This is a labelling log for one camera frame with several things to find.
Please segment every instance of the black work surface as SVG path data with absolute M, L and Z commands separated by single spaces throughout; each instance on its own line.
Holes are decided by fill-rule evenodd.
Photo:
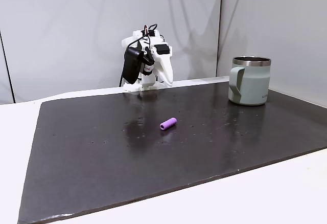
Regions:
M 228 101 L 228 83 L 42 104 L 18 223 L 124 205 L 327 146 L 327 109 L 269 91 Z M 159 125 L 176 117 L 177 125 Z

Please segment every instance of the sage green mug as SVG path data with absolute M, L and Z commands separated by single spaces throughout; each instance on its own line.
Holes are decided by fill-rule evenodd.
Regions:
M 241 105 L 261 105 L 267 101 L 271 59 L 235 57 L 229 74 L 228 98 Z

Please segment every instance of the purple foam block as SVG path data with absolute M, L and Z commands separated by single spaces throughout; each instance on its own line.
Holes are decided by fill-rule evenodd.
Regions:
M 160 128 L 162 130 L 166 130 L 167 128 L 170 128 L 171 126 L 175 125 L 176 122 L 177 122 L 176 118 L 168 119 L 167 121 L 164 121 L 163 123 L 160 124 Z

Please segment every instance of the white table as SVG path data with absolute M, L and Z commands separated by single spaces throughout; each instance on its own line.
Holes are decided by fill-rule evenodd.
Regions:
M 174 87 L 224 81 L 228 77 L 177 81 Z M 0 223 L 17 223 L 41 103 L 122 92 L 121 87 L 97 89 L 0 106 Z M 327 150 L 322 150 L 59 223 L 327 223 L 326 201 Z

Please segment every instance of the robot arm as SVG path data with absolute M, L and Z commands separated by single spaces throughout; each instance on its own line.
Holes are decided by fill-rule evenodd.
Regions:
M 151 27 L 134 31 L 133 36 L 122 40 L 126 48 L 125 62 L 122 77 L 134 85 L 132 90 L 152 89 L 156 87 L 156 77 L 159 77 L 167 86 L 173 84 L 173 69 L 170 58 L 172 47 L 161 38 L 160 33 Z

